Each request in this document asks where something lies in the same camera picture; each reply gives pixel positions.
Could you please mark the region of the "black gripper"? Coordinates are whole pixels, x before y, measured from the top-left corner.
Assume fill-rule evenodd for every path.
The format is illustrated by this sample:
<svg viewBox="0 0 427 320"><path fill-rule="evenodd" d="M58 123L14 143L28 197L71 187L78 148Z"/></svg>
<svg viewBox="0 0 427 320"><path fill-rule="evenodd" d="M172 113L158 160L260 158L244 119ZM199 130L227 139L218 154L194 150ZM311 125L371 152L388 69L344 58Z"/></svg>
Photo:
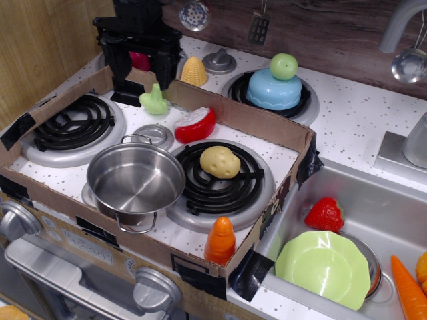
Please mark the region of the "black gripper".
<svg viewBox="0 0 427 320"><path fill-rule="evenodd" d="M162 91L176 78L182 34L164 23L163 6L161 1L114 1L115 16L93 20L107 64L118 81L132 70L129 51L121 43L133 52L157 53L155 74Z"/></svg>

